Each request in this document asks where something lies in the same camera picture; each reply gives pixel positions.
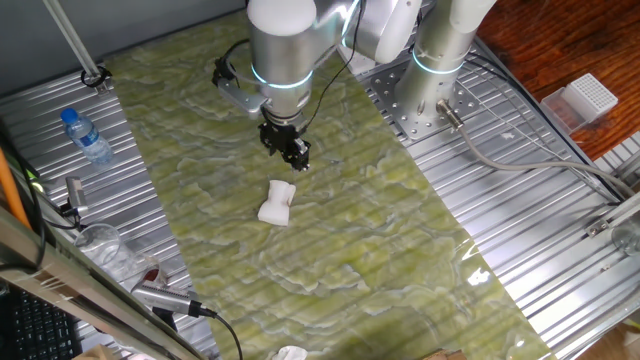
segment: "metal base plate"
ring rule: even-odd
[[[409,115],[409,110],[398,105],[395,95],[395,87],[407,70],[407,64],[401,64],[385,70],[371,77],[371,88],[378,94],[382,102],[382,108],[387,109],[392,120],[398,124],[402,131],[412,140],[423,139],[432,133],[438,132],[449,125],[444,117],[428,118],[427,116]],[[478,102],[457,83],[454,85],[453,97],[449,104],[460,118],[475,115],[478,112]]]

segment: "green mat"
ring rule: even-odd
[[[195,288],[245,358],[286,345],[309,359],[552,357],[348,72],[305,136],[311,170],[268,156],[260,120],[210,82],[214,58],[247,36],[234,14],[107,61]],[[334,56],[317,71],[307,111],[341,66]],[[270,179],[297,186],[288,228],[257,220]]]

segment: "glass beaker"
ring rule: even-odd
[[[640,213],[633,214],[613,228],[611,240],[628,255],[640,253]]]
[[[74,245],[116,282],[142,276],[147,267],[144,257],[136,255],[120,239],[118,230],[107,224],[94,224],[82,230]]]

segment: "metal rod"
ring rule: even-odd
[[[56,24],[58,24],[60,31],[67,39],[69,46],[71,46],[71,49],[76,54],[78,61],[80,61],[80,64],[87,72],[87,75],[89,75],[91,78],[99,78],[100,71],[98,70],[96,63],[93,62],[91,55],[89,55],[89,52],[84,47],[82,40],[80,40],[78,33],[76,33],[76,30],[73,28],[73,25],[69,21],[67,14],[65,14],[64,10],[62,9],[62,6],[60,6],[58,0],[42,1],[49,10],[49,13],[51,13],[53,20],[55,20]]]

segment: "white object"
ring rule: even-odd
[[[251,0],[247,15],[251,23],[267,34],[291,36],[307,30],[316,19],[313,0]]]
[[[587,123],[608,113],[618,103],[618,98],[591,74],[569,84],[562,93],[562,98]]]
[[[285,346],[271,360],[304,360],[307,358],[307,350],[297,346]]]
[[[387,64],[398,57],[411,36],[421,5],[422,1],[417,0],[401,1],[396,5],[380,35],[375,54],[377,62]]]
[[[495,3],[496,0],[453,0],[449,15],[451,26],[464,34],[472,32]]]
[[[277,226],[289,226],[289,206],[296,187],[280,180],[269,181],[269,197],[258,211],[258,219]]]

